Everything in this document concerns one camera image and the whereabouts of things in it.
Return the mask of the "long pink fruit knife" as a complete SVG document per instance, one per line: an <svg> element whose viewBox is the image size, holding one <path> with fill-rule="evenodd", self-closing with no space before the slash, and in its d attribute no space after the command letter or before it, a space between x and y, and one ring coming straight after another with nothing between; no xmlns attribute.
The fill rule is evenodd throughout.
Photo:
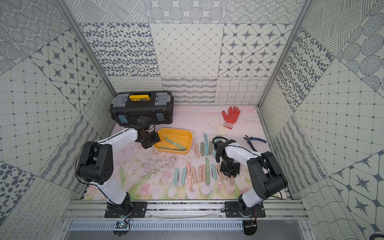
<svg viewBox="0 0 384 240"><path fill-rule="evenodd" d="M230 185L234 186L234 184L235 184L235 178L233 176L231 176L231 178L230 178Z"/></svg>

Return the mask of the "teal folding fruit knife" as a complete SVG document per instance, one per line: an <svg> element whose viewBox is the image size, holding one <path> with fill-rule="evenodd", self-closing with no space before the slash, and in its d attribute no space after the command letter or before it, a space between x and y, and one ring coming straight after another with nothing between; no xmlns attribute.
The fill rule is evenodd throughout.
<svg viewBox="0 0 384 240"><path fill-rule="evenodd" d="M216 169L216 166L214 164L211 164L211 171L212 171L213 180L217 181L218 180L217 169Z"/></svg>

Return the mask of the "green folding fruit knife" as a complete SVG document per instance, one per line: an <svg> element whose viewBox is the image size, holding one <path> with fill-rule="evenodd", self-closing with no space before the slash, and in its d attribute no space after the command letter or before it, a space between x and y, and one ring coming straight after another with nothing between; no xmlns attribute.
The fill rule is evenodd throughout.
<svg viewBox="0 0 384 240"><path fill-rule="evenodd" d="M209 162L209 159L206 158L206 185L209 186L210 185L210 162Z"/></svg>

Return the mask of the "teal lettered fruit knife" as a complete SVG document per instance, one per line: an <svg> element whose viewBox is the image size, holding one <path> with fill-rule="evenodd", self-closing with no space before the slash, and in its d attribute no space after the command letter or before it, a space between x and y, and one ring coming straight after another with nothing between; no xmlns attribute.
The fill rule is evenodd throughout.
<svg viewBox="0 0 384 240"><path fill-rule="evenodd" d="M205 146L205 155L209 155L209 141L208 141L208 136L206 133L204 133L204 146Z"/></svg>

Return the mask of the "yellow plastic storage tray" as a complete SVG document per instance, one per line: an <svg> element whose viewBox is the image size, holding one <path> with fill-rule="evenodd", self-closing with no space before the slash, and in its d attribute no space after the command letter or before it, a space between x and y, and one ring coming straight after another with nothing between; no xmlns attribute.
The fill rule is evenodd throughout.
<svg viewBox="0 0 384 240"><path fill-rule="evenodd" d="M162 128L158 130L158 135L160 137L160 142L155 144L155 148L164 153L170 153L170 154L180 154L180 155L186 155L191 147L193 142L193 134L190 131L187 130L181 130L181 129L172 129L172 128ZM165 147L165 148L171 148L176 149L177 147L168 143L165 138L169 138L170 140L182 145L183 147L187 148L186 151L172 151L172 150L164 150L159 149L159 147Z"/></svg>

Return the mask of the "sage green fruit knife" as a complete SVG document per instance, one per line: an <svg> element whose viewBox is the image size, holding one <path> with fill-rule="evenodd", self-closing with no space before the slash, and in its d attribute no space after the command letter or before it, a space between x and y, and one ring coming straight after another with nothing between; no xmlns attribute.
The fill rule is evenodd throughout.
<svg viewBox="0 0 384 240"><path fill-rule="evenodd" d="M205 156L205 143L201 142L200 144L200 153L201 153L201 156Z"/></svg>

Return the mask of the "pink folding fruit knife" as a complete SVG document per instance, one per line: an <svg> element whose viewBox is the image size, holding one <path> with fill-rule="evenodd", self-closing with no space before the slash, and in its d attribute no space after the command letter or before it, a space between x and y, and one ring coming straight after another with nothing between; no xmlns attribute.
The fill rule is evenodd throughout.
<svg viewBox="0 0 384 240"><path fill-rule="evenodd" d="M198 183L198 177L197 177L197 172L196 172L195 167L191 167L191 174L192 174L193 184L197 184Z"/></svg>

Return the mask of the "long coral fruit knife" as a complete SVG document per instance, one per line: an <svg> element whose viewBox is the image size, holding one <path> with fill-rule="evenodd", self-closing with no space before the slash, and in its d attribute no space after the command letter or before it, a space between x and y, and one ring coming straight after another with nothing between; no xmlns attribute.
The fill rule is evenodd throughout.
<svg viewBox="0 0 384 240"><path fill-rule="evenodd" d="M192 167L190 162L187 163L187 177L189 191L193 192Z"/></svg>

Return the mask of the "mint folding knife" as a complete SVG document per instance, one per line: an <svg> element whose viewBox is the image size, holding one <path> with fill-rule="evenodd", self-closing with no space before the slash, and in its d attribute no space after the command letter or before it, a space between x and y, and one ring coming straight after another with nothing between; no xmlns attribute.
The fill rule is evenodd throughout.
<svg viewBox="0 0 384 240"><path fill-rule="evenodd" d="M182 186L184 186L186 183L186 176L187 176L187 168L183 168L182 177L181 177L181 185Z"/></svg>

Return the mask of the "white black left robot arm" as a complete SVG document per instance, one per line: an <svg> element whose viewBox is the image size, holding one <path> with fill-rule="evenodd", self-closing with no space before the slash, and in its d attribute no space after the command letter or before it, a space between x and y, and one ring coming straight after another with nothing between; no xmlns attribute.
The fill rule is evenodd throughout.
<svg viewBox="0 0 384 240"><path fill-rule="evenodd" d="M86 142L75 163L77 180L81 184L97 187L107 198L108 207L129 211L132 206L130 196L112 177L114 154L133 142L140 143L144 149L160 142L158 133L150 130L154 125L151 118L141 116L135 125L130 125L111 137L97 142Z"/></svg>

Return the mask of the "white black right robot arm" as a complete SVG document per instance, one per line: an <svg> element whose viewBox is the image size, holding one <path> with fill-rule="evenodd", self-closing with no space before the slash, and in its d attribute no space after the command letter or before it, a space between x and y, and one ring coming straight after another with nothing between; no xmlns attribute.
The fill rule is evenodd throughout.
<svg viewBox="0 0 384 240"><path fill-rule="evenodd" d="M235 178L240 174L241 165L248 168L252 188L238 197L243 216L251 215L256 205L288 187L288 180L271 152L251 151L224 137L215 137L212 142L223 175Z"/></svg>

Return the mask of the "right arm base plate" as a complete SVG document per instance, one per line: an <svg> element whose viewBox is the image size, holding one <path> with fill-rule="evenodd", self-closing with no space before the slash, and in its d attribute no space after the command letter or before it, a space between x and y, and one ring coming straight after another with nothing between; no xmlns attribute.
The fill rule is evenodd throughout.
<svg viewBox="0 0 384 240"><path fill-rule="evenodd" d="M224 202L224 207L221 209L222 213L225 213L227 218L247 218L247 217L266 217L264 205L258 203L253 207L247 207L243 203L238 201Z"/></svg>

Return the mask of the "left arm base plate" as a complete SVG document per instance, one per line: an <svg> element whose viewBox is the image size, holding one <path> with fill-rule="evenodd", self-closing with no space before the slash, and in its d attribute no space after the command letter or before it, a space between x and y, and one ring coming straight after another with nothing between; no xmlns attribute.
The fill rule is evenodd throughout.
<svg viewBox="0 0 384 240"><path fill-rule="evenodd" d="M148 202L127 202L122 205L107 203L105 218L144 218Z"/></svg>

